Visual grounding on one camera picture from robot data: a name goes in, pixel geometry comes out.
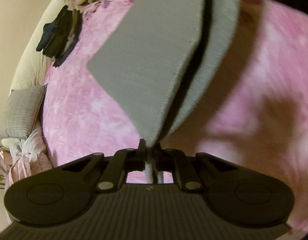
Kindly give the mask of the grey knit cloth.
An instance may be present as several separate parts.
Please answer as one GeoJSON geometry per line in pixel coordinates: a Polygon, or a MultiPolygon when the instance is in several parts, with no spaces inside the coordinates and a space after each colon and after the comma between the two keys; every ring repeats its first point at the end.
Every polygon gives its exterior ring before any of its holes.
{"type": "Polygon", "coordinates": [[[147,146],[173,133],[211,84],[236,33],[240,0],[135,0],[87,63],[147,146]]]}

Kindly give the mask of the pink rose blanket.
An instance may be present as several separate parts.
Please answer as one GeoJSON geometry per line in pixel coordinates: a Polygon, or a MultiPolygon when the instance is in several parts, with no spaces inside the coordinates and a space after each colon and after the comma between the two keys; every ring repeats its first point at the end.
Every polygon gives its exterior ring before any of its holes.
{"type": "MultiPolygon", "coordinates": [[[[42,129],[50,160],[136,147],[140,136],[87,70],[134,0],[83,10],[80,39],[45,77],[42,129]]],[[[285,238],[308,233],[308,15],[272,0],[242,0],[236,37],[209,89],[161,145],[206,152],[284,181],[294,192],[285,238]]]]}

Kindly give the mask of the cream bed headboard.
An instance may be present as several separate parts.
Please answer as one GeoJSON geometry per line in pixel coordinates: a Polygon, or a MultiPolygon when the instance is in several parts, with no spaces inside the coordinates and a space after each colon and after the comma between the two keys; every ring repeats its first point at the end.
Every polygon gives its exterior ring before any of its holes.
{"type": "MultiPolygon", "coordinates": [[[[51,61],[42,52],[37,52],[36,48],[41,40],[44,25],[52,22],[65,5],[68,6],[69,10],[80,10],[80,6],[74,0],[51,0],[41,14],[41,18],[37,22],[31,38],[22,52],[22,56],[15,65],[16,68],[7,73],[7,77],[10,78],[9,82],[0,85],[0,92],[2,92],[2,99],[0,100],[0,126],[3,125],[3,109],[13,90],[22,90],[43,84],[51,61]]],[[[8,139],[0,139],[0,146],[7,148],[8,145],[8,139]]]]}

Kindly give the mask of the grey waffle pillow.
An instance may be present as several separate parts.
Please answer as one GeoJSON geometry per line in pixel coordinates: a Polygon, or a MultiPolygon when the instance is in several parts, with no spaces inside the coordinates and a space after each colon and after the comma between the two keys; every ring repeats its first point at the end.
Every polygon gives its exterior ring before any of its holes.
{"type": "Polygon", "coordinates": [[[46,93],[46,86],[38,85],[13,90],[7,100],[0,125],[0,140],[26,140],[37,122],[39,110],[46,93]]]}

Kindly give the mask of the stack of dark folded clothes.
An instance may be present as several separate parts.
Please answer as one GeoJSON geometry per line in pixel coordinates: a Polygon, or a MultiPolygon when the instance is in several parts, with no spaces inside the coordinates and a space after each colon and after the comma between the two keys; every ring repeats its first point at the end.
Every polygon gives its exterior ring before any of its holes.
{"type": "Polygon", "coordinates": [[[62,7],[57,17],[43,27],[43,34],[36,51],[48,57],[55,68],[61,66],[79,41],[82,13],[62,7]]]}

